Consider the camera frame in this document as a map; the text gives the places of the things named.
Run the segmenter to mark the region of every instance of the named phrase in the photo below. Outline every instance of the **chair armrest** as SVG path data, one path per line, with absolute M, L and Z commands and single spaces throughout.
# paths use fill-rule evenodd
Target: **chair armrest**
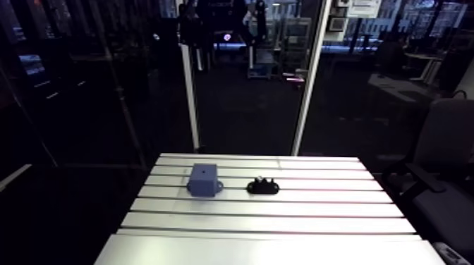
M 429 190 L 432 192 L 443 192 L 446 188 L 443 186 L 441 182 L 436 180 L 433 175 L 426 172 L 423 168 L 416 164 L 406 164 L 406 169 L 415 177 L 418 181 L 422 182 Z

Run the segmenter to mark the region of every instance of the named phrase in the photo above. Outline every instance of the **metal frame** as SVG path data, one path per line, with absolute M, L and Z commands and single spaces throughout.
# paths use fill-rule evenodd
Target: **metal frame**
M 326 32 L 327 19 L 329 17 L 329 10 L 331 9 L 331 2 L 331 0 L 322 0 L 320 14 L 317 21 L 315 41 L 312 45 L 310 69 L 307 77 L 305 91 L 303 94 L 303 100 L 301 102 L 300 115 L 296 127 L 293 147 L 291 149 L 292 156 L 298 156 L 298 153 L 300 151 L 301 139 L 303 138 L 303 132 L 305 130 L 306 118 L 308 117 L 308 109 L 310 108 L 311 95 L 313 86 L 315 84 L 317 66 L 320 62 L 322 42 L 324 40 L 324 34 Z
M 183 0 L 175 0 L 176 10 L 178 10 L 179 4 L 183 3 Z M 312 45 L 312 54 L 310 58 L 310 69 L 305 86 L 305 91 L 303 95 L 303 100 L 300 106 L 300 114 L 298 118 L 298 124 L 295 132 L 295 137 L 293 141 L 293 146 L 291 149 L 291 155 L 298 156 L 301 139 L 303 137 L 303 132 L 305 129 L 306 118 L 308 116 L 308 109 L 311 102 L 311 95 L 313 90 L 313 85 L 315 84 L 315 77 L 317 72 L 318 63 L 320 60 L 320 54 L 322 49 L 322 42 L 324 40 L 324 34 L 326 32 L 327 19 L 329 17 L 329 10 L 331 8 L 331 0 L 323 0 L 319 18 L 317 20 L 317 29 L 315 35 L 315 41 Z M 191 133 L 193 136 L 193 146 L 195 150 L 200 148 L 199 141 L 199 131 L 198 131 L 198 118 L 196 116 L 195 108 L 195 97 L 194 97 L 194 83 L 193 83 L 193 69 L 190 62 L 190 47 L 187 45 L 181 44 L 181 52 L 183 56 L 183 67 L 184 67 L 184 76 L 186 82 L 186 96 L 188 99 L 188 111 L 190 118 Z M 252 68 L 253 62 L 249 61 L 249 66 Z
M 186 83 L 186 97 L 188 98 L 189 121 L 191 134 L 193 136 L 193 147 L 197 151 L 200 148 L 198 117 L 196 116 L 196 105 L 194 97 L 193 67 L 191 66 L 190 47 L 180 44 L 181 55 L 183 56 L 184 80 Z

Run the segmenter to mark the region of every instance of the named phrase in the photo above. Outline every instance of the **office chair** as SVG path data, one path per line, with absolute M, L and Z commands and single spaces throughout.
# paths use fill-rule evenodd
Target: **office chair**
M 395 202 L 409 204 L 429 221 L 441 240 L 467 260 L 474 260 L 474 198 L 453 180 L 469 174 L 474 145 L 474 101 L 434 101 L 418 140 L 405 159 L 382 173 L 389 187 L 392 173 L 410 173 Z

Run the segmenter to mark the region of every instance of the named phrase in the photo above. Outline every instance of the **dark floor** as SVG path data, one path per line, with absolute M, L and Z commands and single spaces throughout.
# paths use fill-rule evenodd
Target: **dark floor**
M 93 264 L 146 175 L 29 169 L 0 193 L 0 264 Z

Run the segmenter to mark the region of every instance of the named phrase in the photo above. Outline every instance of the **aluminum table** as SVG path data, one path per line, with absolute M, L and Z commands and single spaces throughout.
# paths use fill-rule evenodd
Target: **aluminum table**
M 224 189 L 191 197 L 194 164 Z M 250 195 L 256 177 L 276 195 Z M 357 158 L 162 154 L 96 264 L 443 264 Z

